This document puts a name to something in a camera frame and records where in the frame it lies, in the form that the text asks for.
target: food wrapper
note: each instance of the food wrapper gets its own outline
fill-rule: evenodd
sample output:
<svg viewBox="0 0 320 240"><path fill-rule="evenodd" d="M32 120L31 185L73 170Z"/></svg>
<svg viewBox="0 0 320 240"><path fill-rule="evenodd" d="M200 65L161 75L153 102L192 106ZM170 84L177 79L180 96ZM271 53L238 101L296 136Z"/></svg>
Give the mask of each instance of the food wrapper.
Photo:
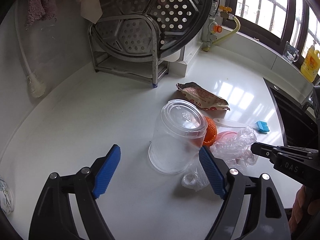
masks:
<svg viewBox="0 0 320 240"><path fill-rule="evenodd" d="M176 86L190 103L202 110L230 110L228 102L225 99L208 92L194 82L186 84L178 83Z"/></svg>

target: white brush bristle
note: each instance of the white brush bristle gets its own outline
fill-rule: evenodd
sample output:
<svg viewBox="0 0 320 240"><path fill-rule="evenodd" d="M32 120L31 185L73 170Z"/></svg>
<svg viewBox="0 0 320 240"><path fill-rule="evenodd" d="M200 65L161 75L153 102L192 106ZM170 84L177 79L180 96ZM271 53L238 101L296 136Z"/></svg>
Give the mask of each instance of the white brush bristle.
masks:
<svg viewBox="0 0 320 240"><path fill-rule="evenodd" d="M32 73L30 76L28 76L28 83L31 95L34 98L43 96L46 85L36 74Z"/></svg>

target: faucet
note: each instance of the faucet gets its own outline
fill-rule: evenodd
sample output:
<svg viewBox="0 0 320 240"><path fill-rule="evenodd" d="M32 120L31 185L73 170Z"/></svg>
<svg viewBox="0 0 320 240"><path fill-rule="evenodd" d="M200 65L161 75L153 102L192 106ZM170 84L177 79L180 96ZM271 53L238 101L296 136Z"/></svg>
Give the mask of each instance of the faucet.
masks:
<svg viewBox="0 0 320 240"><path fill-rule="evenodd" d="M320 84L320 79L316 82L316 84L314 86L319 86ZM303 100L302 104L301 104L301 109L303 112L305 112L308 107L311 107L312 109L314 109L314 105L313 105L313 101L312 101L312 93L313 93L313 89L311 90L310 94Z"/></svg>

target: clear plastic cup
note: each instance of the clear plastic cup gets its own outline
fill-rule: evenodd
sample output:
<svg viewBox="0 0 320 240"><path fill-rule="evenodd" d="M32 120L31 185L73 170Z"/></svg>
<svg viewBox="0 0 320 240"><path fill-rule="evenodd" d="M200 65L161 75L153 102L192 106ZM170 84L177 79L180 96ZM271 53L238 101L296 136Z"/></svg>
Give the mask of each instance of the clear plastic cup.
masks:
<svg viewBox="0 0 320 240"><path fill-rule="evenodd" d="M149 147L152 164L164 173L183 171L199 152L207 126L193 104L180 99L169 101L156 119Z"/></svg>

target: drip tray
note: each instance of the drip tray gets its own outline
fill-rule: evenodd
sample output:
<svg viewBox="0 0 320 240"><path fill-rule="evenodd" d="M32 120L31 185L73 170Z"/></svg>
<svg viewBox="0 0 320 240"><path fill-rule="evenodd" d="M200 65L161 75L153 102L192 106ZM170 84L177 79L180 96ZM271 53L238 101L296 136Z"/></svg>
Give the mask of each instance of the drip tray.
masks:
<svg viewBox="0 0 320 240"><path fill-rule="evenodd" d="M161 78L166 72L168 72L167 61L159 61L158 66L158 77ZM127 76L136 76L141 80L149 81L152 79L152 62L128 62L115 57L109 57L106 60L98 64L98 70L127 75Z"/></svg>

